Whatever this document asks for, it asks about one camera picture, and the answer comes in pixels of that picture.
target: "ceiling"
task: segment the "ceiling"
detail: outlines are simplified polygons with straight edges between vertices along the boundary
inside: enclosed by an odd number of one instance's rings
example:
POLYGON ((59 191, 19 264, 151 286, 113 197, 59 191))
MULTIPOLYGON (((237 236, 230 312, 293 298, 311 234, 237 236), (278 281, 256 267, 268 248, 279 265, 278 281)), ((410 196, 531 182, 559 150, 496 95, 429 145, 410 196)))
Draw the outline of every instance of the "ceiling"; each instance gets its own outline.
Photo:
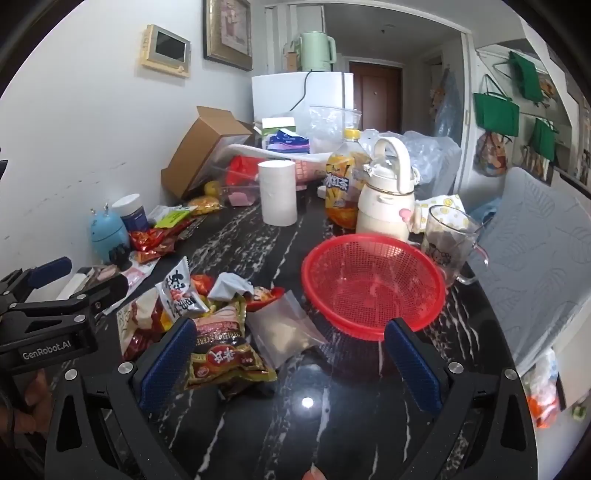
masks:
POLYGON ((327 4, 324 17, 337 51, 348 57, 405 62, 460 35, 440 23, 377 7, 327 4))

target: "wooden door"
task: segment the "wooden door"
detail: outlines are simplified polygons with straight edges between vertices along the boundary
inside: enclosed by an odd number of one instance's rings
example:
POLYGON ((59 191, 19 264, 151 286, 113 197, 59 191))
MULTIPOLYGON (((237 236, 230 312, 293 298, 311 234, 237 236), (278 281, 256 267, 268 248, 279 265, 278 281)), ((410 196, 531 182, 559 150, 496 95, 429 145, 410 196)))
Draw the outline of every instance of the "wooden door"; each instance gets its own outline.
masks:
POLYGON ((372 63, 349 63, 353 74, 353 101, 362 112, 361 130, 400 132, 402 69, 372 63))

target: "red container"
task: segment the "red container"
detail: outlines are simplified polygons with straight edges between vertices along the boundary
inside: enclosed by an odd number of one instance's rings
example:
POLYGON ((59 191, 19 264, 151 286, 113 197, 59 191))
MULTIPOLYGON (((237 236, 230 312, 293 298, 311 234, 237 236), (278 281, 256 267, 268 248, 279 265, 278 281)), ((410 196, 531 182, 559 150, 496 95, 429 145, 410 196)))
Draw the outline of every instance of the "red container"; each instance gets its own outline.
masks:
POLYGON ((401 317, 416 332, 445 302, 440 270, 420 250, 371 233, 342 235, 312 250, 301 268, 306 296, 335 327, 362 340, 384 340, 401 317))

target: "blue gripper pad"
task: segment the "blue gripper pad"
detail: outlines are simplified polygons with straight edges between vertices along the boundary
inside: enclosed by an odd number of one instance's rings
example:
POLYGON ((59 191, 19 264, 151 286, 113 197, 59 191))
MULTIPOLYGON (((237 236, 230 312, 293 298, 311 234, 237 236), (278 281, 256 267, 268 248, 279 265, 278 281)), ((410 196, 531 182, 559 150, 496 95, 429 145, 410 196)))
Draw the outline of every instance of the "blue gripper pad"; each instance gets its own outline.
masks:
POLYGON ((41 288, 65 277, 72 271, 72 261, 68 257, 61 257, 51 262, 33 268, 28 278, 28 285, 31 288, 41 288))
POLYGON ((178 319, 158 342, 139 359, 133 389, 145 414, 158 413, 185 370, 197 341, 197 328, 191 319, 178 319))
MULTIPOLYGON (((433 347, 422 343, 402 319, 390 320, 386 324, 384 346, 402 379, 407 383, 418 408, 436 417, 443 406, 442 390, 447 390, 443 387, 447 385, 442 384, 442 381, 446 381, 444 370, 436 368, 438 378, 428 365, 428 362, 437 362, 437 358, 432 357, 431 352, 427 351, 433 347)), ((443 360, 437 351, 434 353, 444 369, 443 360)))

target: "green electric kettle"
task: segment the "green electric kettle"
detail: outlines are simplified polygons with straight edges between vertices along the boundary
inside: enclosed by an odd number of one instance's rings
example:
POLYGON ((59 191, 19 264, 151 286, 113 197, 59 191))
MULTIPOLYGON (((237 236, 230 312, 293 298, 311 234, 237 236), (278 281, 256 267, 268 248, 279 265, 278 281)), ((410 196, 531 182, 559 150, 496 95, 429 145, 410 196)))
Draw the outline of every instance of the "green electric kettle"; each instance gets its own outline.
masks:
POLYGON ((305 32, 295 42, 298 69, 302 72, 330 72, 336 62, 336 44, 324 32, 305 32))

